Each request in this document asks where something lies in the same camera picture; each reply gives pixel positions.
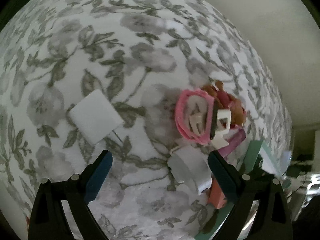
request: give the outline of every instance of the brown plush toy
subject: brown plush toy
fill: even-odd
[[[241,106],[241,101],[223,90],[222,81],[218,80],[215,85],[218,90],[213,85],[205,85],[202,90],[216,99],[219,109],[230,109],[231,128],[234,128],[235,125],[243,126],[247,119],[247,114]]]

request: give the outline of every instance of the white square block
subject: white square block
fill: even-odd
[[[100,90],[91,92],[76,104],[69,116],[91,145],[95,145],[123,123]]]

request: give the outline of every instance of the floral fabric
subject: floral fabric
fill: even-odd
[[[106,148],[114,164],[89,204],[106,235],[194,236],[212,209],[167,168],[180,138],[173,113],[183,89],[216,79],[248,111],[247,139],[229,163],[241,165],[251,139],[264,139],[277,159],[290,142],[269,69],[203,0],[31,0],[1,31],[0,55],[0,179],[26,215],[42,177],[68,179]],[[124,124],[92,147],[68,113],[95,89]]]

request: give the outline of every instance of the floral bedsheet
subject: floral bedsheet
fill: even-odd
[[[239,167],[251,139],[263,138],[276,158],[290,142],[269,69],[203,0],[31,0],[1,31],[0,55],[0,179],[26,216],[41,178],[68,179],[107,148],[114,164],[89,204],[106,235],[194,236],[214,211],[167,168],[180,137],[173,110],[181,90],[216,79],[248,111],[247,139],[229,163]],[[68,112],[95,89],[124,125],[92,147]]]

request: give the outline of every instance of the purple object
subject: purple object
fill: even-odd
[[[238,147],[238,145],[244,141],[244,139],[245,131],[243,129],[240,129],[234,136],[226,140],[229,145],[219,149],[218,152],[223,158],[225,158],[231,152],[233,152]]]

